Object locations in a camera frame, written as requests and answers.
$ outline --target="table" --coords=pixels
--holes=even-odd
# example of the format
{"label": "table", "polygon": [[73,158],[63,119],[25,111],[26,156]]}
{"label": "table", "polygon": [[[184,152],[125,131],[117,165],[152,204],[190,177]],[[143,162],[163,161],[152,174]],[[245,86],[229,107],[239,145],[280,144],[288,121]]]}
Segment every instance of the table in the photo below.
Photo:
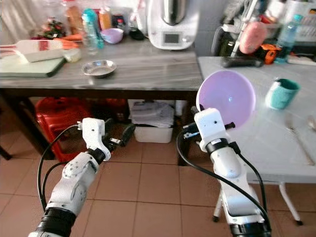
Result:
{"label": "table", "polygon": [[[94,79],[81,72],[83,64],[107,59],[117,64],[116,71],[106,79]],[[119,44],[105,45],[97,55],[82,49],[82,59],[65,64],[50,78],[1,78],[0,96],[25,136],[40,153],[48,145],[33,121],[21,109],[17,98],[32,96],[126,98],[187,100],[195,103],[202,83],[197,58],[192,48],[165,51],[155,48],[149,40],[124,39]]]}
{"label": "table", "polygon": [[[198,58],[203,78],[223,70],[221,57]],[[294,219],[300,218],[285,191],[284,183],[316,183],[316,166],[307,165],[303,151],[293,135],[285,127],[288,113],[293,114],[294,125],[303,143],[316,161],[316,133],[307,126],[307,116],[316,118],[316,67],[293,64],[264,65],[261,68],[231,68],[246,76],[256,92],[256,107],[249,121],[235,130],[229,130],[243,155],[262,175],[265,183],[279,184],[280,192]],[[292,103],[283,111],[268,108],[265,96],[277,78],[292,79],[298,82],[301,90]],[[248,180],[256,181],[249,169]]]}

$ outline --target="bottle cap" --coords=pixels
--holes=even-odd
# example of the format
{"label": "bottle cap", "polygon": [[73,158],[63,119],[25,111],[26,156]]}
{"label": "bottle cap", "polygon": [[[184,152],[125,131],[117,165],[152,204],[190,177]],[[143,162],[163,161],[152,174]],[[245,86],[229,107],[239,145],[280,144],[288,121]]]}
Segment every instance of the bottle cap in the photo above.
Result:
{"label": "bottle cap", "polygon": [[294,20],[297,22],[301,22],[301,20],[303,19],[303,16],[300,14],[295,14],[294,15]]}

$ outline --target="white table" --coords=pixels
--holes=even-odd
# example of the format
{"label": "white table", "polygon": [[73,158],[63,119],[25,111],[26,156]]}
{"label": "white table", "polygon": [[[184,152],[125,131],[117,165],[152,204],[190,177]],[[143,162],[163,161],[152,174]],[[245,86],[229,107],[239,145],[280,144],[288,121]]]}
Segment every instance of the white table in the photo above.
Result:
{"label": "white table", "polygon": [[[200,57],[198,61],[204,79],[213,72],[225,70],[220,66],[221,57]],[[304,153],[286,129],[284,121],[287,113],[293,114],[294,125],[316,161],[316,133],[307,126],[308,115],[316,118],[316,67],[272,64],[261,68],[229,70],[237,71],[250,80],[256,93],[256,108],[246,124],[228,133],[238,143],[246,159],[258,169],[265,183],[279,184],[294,219],[298,220],[299,216],[285,192],[284,183],[316,183],[316,166],[307,165]],[[283,111],[268,108],[264,101],[277,77],[292,79],[301,86],[292,103]],[[251,170],[248,180],[257,180]]]}

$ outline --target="spoon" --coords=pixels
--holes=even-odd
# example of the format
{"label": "spoon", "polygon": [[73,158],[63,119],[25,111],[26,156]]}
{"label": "spoon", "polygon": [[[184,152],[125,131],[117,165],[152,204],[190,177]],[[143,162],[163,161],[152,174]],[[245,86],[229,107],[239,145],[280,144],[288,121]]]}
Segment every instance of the spoon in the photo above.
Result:
{"label": "spoon", "polygon": [[307,118],[307,123],[308,126],[314,131],[316,132],[316,121],[314,119],[314,117],[312,115],[309,115]]}
{"label": "spoon", "polygon": [[287,114],[286,119],[285,119],[285,125],[286,125],[286,128],[292,132],[298,145],[301,147],[302,151],[304,152],[304,155],[305,155],[305,158],[308,162],[308,165],[314,166],[315,162],[313,161],[311,155],[309,154],[309,152],[305,148],[305,145],[303,144],[297,130],[295,129],[295,127],[293,125],[292,114]]}

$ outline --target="carrot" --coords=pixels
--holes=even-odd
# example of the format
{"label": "carrot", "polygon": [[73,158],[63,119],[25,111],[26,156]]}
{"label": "carrot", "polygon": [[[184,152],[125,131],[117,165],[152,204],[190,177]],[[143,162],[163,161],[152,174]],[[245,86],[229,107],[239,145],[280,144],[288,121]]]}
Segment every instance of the carrot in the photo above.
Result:
{"label": "carrot", "polygon": [[55,38],[54,40],[61,41],[63,43],[63,49],[70,49],[70,48],[79,48],[79,45],[75,42],[71,42],[69,40]]}
{"label": "carrot", "polygon": [[75,35],[69,35],[62,37],[63,40],[70,40],[70,41],[80,41],[82,40],[82,35],[81,34],[75,34]]}

